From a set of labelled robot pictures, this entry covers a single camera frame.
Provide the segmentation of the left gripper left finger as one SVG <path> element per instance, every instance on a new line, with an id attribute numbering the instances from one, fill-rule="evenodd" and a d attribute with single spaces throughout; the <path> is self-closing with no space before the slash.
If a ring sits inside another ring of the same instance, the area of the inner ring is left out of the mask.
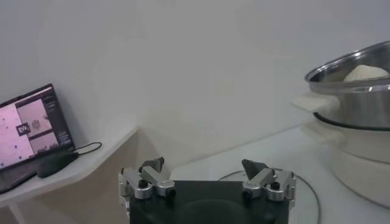
<path id="1" fill-rule="evenodd" d="M 153 195 L 170 200 L 176 196 L 176 184 L 161 174 L 165 160 L 147 160 L 139 168 L 122 168 L 118 174 L 118 191 L 122 200 L 135 197 L 148 200 Z"/>

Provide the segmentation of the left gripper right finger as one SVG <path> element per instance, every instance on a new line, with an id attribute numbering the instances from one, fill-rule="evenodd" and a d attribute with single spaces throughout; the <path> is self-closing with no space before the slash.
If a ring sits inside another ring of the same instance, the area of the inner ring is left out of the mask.
<path id="1" fill-rule="evenodd" d="M 295 201 L 296 176 L 291 171 L 270 168 L 265 163 L 248 159 L 241 161 L 248 177 L 243 182 L 244 201 L 266 197 L 269 201 Z"/>

